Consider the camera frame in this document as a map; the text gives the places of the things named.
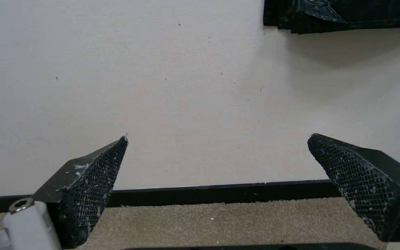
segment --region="black plastic bag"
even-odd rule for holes
[[[400,27],[400,0],[265,0],[263,22],[298,34]]]

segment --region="white wall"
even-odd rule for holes
[[[313,132],[400,161],[400,29],[290,35],[262,5],[0,0],[0,195],[126,132],[116,189],[326,179]]]

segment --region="beige carpet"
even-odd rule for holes
[[[325,198],[109,208],[78,249],[307,242],[355,242],[386,248],[343,198]]]

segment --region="black baseboard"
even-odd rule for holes
[[[0,196],[0,212],[30,195]],[[264,202],[340,197],[329,180],[267,182],[113,191],[108,207]]]

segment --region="mesh pattern surface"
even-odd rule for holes
[[[110,198],[127,141],[121,141],[84,166],[81,177],[66,190],[58,218],[78,246],[86,242]]]
[[[308,147],[359,217],[387,241],[400,220],[400,188],[349,147],[311,137]]]

